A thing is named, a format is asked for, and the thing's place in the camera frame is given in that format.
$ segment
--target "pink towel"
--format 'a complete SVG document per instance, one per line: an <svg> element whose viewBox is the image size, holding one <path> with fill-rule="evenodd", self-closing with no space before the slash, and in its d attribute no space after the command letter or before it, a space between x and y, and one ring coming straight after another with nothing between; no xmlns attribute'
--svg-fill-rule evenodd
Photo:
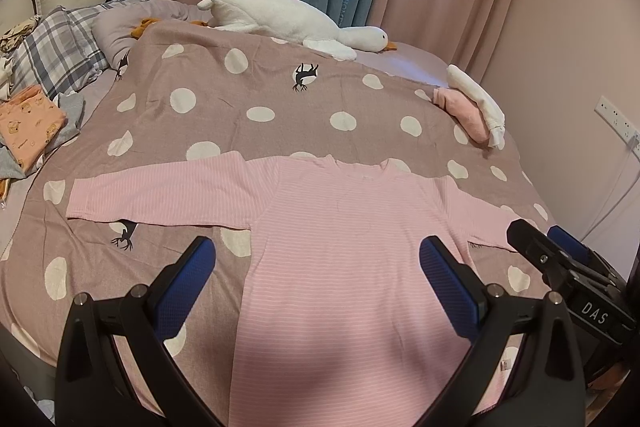
<svg viewBox="0 0 640 427"><path fill-rule="evenodd" d="M489 129L484 123L482 113L476 103L462 92L439 87L433 90L433 103L451 116L455 116L471 140L479 144L489 141Z"/></svg>

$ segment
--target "folded clothes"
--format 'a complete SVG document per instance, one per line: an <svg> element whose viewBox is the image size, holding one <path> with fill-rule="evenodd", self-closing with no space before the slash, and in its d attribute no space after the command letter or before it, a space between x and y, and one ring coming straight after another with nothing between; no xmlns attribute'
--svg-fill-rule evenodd
<svg viewBox="0 0 640 427"><path fill-rule="evenodd" d="M2 35L0 37L0 52L11 53L14 49L20 46L24 38L36 29L40 19L41 17L39 15L29 17L27 20L15 25Z"/></svg>
<svg viewBox="0 0 640 427"><path fill-rule="evenodd" d="M433 103L455 116L469 138L476 143L489 141L489 129L484 123L482 113L475 102L456 89L439 87L433 90Z"/></svg>
<svg viewBox="0 0 640 427"><path fill-rule="evenodd" d="M0 105L0 134L23 172L27 172L62 128L66 114L40 86L29 86Z"/></svg>
<svg viewBox="0 0 640 427"><path fill-rule="evenodd" d="M54 136L53 140L47 144L42 155L47 155L80 133L80 120L84 113L84 96L81 93L73 92L66 96L60 95L57 99L54 99L54 102L56 101L56 105L66 113L66 123ZM3 144L4 142L0 135L0 179L14 178L21 180L38 169L40 162L36 162L36 165L32 166L27 172L22 171L9 150L1 146Z"/></svg>
<svg viewBox="0 0 640 427"><path fill-rule="evenodd" d="M447 82L449 87L458 89L478 104L482 112L484 123L489 130L489 147L504 147L504 113L482 87L468 74L453 64L447 68Z"/></svg>

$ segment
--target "white polka dot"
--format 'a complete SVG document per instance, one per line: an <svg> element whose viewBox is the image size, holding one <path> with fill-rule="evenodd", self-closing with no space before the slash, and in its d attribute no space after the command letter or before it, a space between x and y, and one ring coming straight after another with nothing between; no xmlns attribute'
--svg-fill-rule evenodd
<svg viewBox="0 0 640 427"><path fill-rule="evenodd" d="M9 254L11 253L11 247L13 244L14 244L14 240L13 238L11 238L11 240L9 240L9 244L4 249L4 252L2 252L2 257L0 257L0 261L6 261L7 259L9 259Z"/></svg>
<svg viewBox="0 0 640 427"><path fill-rule="evenodd" d="M182 327L180 327L180 331L175 335L172 339L167 339L164 341L164 347L169 351L169 355L175 357L178 353L181 352L184 347L184 343L187 340L187 324L183 323Z"/></svg>
<svg viewBox="0 0 640 427"><path fill-rule="evenodd" d="M64 142L62 144L62 147L66 147L67 145L71 145L73 142L75 142L77 139L79 138L79 136L74 136L71 140L69 140L68 142Z"/></svg>
<svg viewBox="0 0 640 427"><path fill-rule="evenodd" d="M40 358L40 347L34 340L34 338L27 333L27 331L16 323L11 324L11 334L14 338L20 342L24 347L29 349L36 357Z"/></svg>
<svg viewBox="0 0 640 427"><path fill-rule="evenodd" d="M420 97L421 99L426 100L427 102L431 102L429 95L424 92L424 89L416 89L414 93L416 96Z"/></svg>
<svg viewBox="0 0 640 427"><path fill-rule="evenodd" d="M127 131L122 138L116 138L107 147L107 154L109 156L122 156L133 145L133 137L131 133Z"/></svg>
<svg viewBox="0 0 640 427"><path fill-rule="evenodd" d="M362 83L367 86L370 87L371 89L382 89L383 86L382 82L380 82L379 77L376 74L372 74L372 73L367 73L365 76L362 77Z"/></svg>
<svg viewBox="0 0 640 427"><path fill-rule="evenodd" d="M412 116L406 116L400 121L400 129L411 136L418 137L422 134L422 126L417 119Z"/></svg>
<svg viewBox="0 0 640 427"><path fill-rule="evenodd" d="M466 135L466 132L460 127L458 124L453 126L453 136L456 138L458 143L462 143L462 145L466 145L469 143L469 137Z"/></svg>
<svg viewBox="0 0 640 427"><path fill-rule="evenodd" d="M334 112L329 122L331 126L338 131L353 131L357 125L356 119L345 111Z"/></svg>
<svg viewBox="0 0 640 427"><path fill-rule="evenodd" d="M310 152L306 152L306 151L294 152L291 156L293 156L293 158L315 158L316 157Z"/></svg>
<svg viewBox="0 0 640 427"><path fill-rule="evenodd" d="M60 180L59 182L50 181L44 184L42 190L42 197L45 201L51 201L53 204L59 204L62 201L62 196L65 195L66 182Z"/></svg>
<svg viewBox="0 0 640 427"><path fill-rule="evenodd" d="M175 55L180 55L183 51L184 48L181 44L171 44L167 49L164 50L162 58L175 57Z"/></svg>
<svg viewBox="0 0 640 427"><path fill-rule="evenodd" d="M202 160L220 156L220 147L213 142L197 142L187 149L187 160Z"/></svg>
<svg viewBox="0 0 640 427"><path fill-rule="evenodd" d="M409 165L404 163L402 160L399 160L398 158L389 158L389 161L391 163L393 163L393 165L398 167L401 171L411 172L411 169L409 168Z"/></svg>
<svg viewBox="0 0 640 427"><path fill-rule="evenodd" d="M180 114L185 114L196 106L196 96L194 92L186 87L174 89L169 100L174 111Z"/></svg>
<svg viewBox="0 0 640 427"><path fill-rule="evenodd" d="M509 277L509 284L513 288L514 292L520 293L526 290L531 283L531 277L524 273L517 266L510 266L507 270L507 275Z"/></svg>
<svg viewBox="0 0 640 427"><path fill-rule="evenodd" d="M276 114L268 107L252 107L246 112L246 117L255 122L268 122L276 117Z"/></svg>
<svg viewBox="0 0 640 427"><path fill-rule="evenodd" d="M496 178L502 180L503 182L507 181L507 175L498 169L495 165L491 165L491 172L494 174Z"/></svg>
<svg viewBox="0 0 640 427"><path fill-rule="evenodd" d="M115 233L122 233L127 230L127 227L124 226L123 223L119 221L115 221L114 223L109 223L109 228L113 230Z"/></svg>
<svg viewBox="0 0 640 427"><path fill-rule="evenodd" d="M125 112L133 109L134 107L136 107L136 94L131 93L131 96L127 100L123 100L118 104L118 107L116 107L116 111Z"/></svg>
<svg viewBox="0 0 640 427"><path fill-rule="evenodd" d="M469 177L469 171L466 170L466 167L460 165L455 160L449 160L449 162L447 163L447 169L449 169L451 175L456 179L462 178L466 180Z"/></svg>
<svg viewBox="0 0 640 427"><path fill-rule="evenodd" d="M500 361L500 369L503 371L504 380L509 379L511 370L516 363L516 357L518 356L518 348L509 346L504 350L502 354L502 360Z"/></svg>
<svg viewBox="0 0 640 427"><path fill-rule="evenodd" d="M225 57L225 68L229 73L239 74L249 67L249 60L238 48L229 50Z"/></svg>
<svg viewBox="0 0 640 427"><path fill-rule="evenodd" d="M546 213L546 210L544 209L544 207L541 204L534 203L533 204L533 208L535 208L538 211L540 216L542 216L542 219L544 219L545 221L547 219L549 219L549 215Z"/></svg>
<svg viewBox="0 0 640 427"><path fill-rule="evenodd" d="M44 270L44 287L54 301L66 297L66 259L64 257L56 257Z"/></svg>
<svg viewBox="0 0 640 427"><path fill-rule="evenodd" d="M236 257L251 255L251 230L220 229L222 242Z"/></svg>

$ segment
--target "polka dot bedsheet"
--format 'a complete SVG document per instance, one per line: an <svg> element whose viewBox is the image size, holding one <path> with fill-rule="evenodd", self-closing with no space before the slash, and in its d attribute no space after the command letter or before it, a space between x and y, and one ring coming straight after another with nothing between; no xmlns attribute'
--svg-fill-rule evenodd
<svg viewBox="0 0 640 427"><path fill-rule="evenodd" d="M452 176L461 190L546 231L552 217L522 171L513 139L507 135L503 150L475 145L431 104L432 92L433 86L278 39L156 23L131 49L122 79L82 133L34 181L0 258L0 321L55 365L73 295L121 296L136 283L150 283L196 235L207 235L216 244L216 269L166 347L226 422L242 286L251 266L250 232L67 220L74 180L230 150L245 159L331 154L373 165L389 158L422 176ZM498 282L515 295L545 293L540 274L518 254L472 247L485 282ZM155 407L126 343L118 345L143 403ZM514 359L517 346L514 337L504 358Z"/></svg>

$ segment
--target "electrical socket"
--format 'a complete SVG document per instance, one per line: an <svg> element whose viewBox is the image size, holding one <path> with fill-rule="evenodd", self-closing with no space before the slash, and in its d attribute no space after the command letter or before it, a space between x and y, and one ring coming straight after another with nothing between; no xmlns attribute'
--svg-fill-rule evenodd
<svg viewBox="0 0 640 427"><path fill-rule="evenodd" d="M634 135L638 134L640 136L636 126L633 125L615 105L609 102L606 97L600 97L596 104L595 112L612 127L627 145L629 145ZM633 153L640 160L640 143L633 148Z"/></svg>

